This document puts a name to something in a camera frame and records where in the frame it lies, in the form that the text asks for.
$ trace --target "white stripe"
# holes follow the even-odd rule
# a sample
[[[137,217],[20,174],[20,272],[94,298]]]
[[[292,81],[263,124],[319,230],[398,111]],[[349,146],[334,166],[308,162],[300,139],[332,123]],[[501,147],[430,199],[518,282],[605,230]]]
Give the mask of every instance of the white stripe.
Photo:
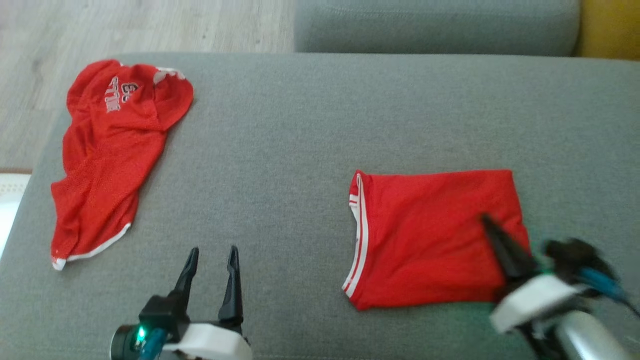
[[[358,204],[353,203],[350,203],[349,207],[351,208],[353,217],[356,219],[356,249],[353,251],[353,263],[351,264],[351,270],[349,270],[349,275],[344,280],[344,284],[342,284],[343,290],[347,288],[349,281],[353,277],[353,273],[356,271],[356,263],[358,262],[358,245],[360,244],[360,207]]]
[[[86,254],[71,255],[67,259],[54,259],[54,261],[52,263],[53,268],[56,269],[56,270],[62,270],[62,268],[65,267],[65,264],[67,263],[67,261],[88,259],[88,258],[90,258],[90,257],[92,257],[94,255],[97,255],[97,254],[101,253],[102,251],[104,251],[104,249],[108,248],[114,242],[118,241],[122,236],[124,236],[124,234],[127,232],[127,230],[130,227],[131,227],[131,223],[130,222],[125,224],[124,227],[122,228],[122,230],[120,230],[119,233],[115,234],[114,237],[110,238],[109,240],[105,241],[104,243],[101,243],[100,246],[98,246],[97,248],[87,252]]]
[[[364,269],[365,262],[367,261],[367,249],[369,248],[369,222],[367,221],[367,204],[365,202],[365,196],[364,196],[364,184],[362,183],[362,178],[360,177],[360,174],[358,174],[357,183],[358,183],[358,194],[360,196],[360,212],[362,213],[362,234],[358,234],[358,235],[360,235],[360,242],[362,242],[362,244],[360,246],[360,260],[357,261],[358,268],[356,269],[355,276],[353,277],[351,284],[349,284],[348,288],[345,291],[348,297],[351,297],[353,295],[353,292],[356,290],[356,287],[358,286],[358,282],[360,281],[360,276],[362,276],[362,270]]]

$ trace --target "crumpled red shirt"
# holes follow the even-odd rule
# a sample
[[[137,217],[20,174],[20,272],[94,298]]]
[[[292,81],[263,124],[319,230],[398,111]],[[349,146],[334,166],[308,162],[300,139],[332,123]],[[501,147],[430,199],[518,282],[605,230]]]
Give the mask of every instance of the crumpled red shirt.
[[[55,269],[92,257],[124,235],[167,130],[192,100],[191,83],[175,69],[104,60],[78,75],[67,95],[67,176],[51,185],[58,216],[51,241]]]

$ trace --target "wooden floor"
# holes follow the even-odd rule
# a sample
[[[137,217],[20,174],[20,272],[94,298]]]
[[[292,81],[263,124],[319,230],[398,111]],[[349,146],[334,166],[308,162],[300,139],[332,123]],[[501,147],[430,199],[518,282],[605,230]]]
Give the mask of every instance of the wooden floor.
[[[0,0],[0,170],[35,166],[92,61],[140,51],[282,53],[293,0]]]

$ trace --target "yellow object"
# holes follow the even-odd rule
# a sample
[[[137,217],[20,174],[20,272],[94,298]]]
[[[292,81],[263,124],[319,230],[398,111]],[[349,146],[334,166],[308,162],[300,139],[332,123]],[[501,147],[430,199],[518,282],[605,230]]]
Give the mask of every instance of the yellow object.
[[[575,55],[640,60],[640,0],[582,0]]]

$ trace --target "gray fabric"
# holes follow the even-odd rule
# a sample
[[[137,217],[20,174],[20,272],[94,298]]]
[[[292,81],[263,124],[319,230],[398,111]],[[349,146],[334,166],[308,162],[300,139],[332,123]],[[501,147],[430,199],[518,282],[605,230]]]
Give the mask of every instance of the gray fabric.
[[[295,49],[568,56],[579,0],[300,0]]]
[[[237,244],[256,359],[531,359],[488,304],[359,313],[340,286],[357,168],[421,174],[510,168],[538,250],[580,236],[640,293],[640,63],[521,56],[134,54],[177,67],[196,99],[141,191],[133,227],[97,257],[49,264],[52,133],[0,260],[3,359],[105,359],[113,331],[165,294],[200,246],[189,312],[214,318]],[[640,323],[602,317],[638,352]]]

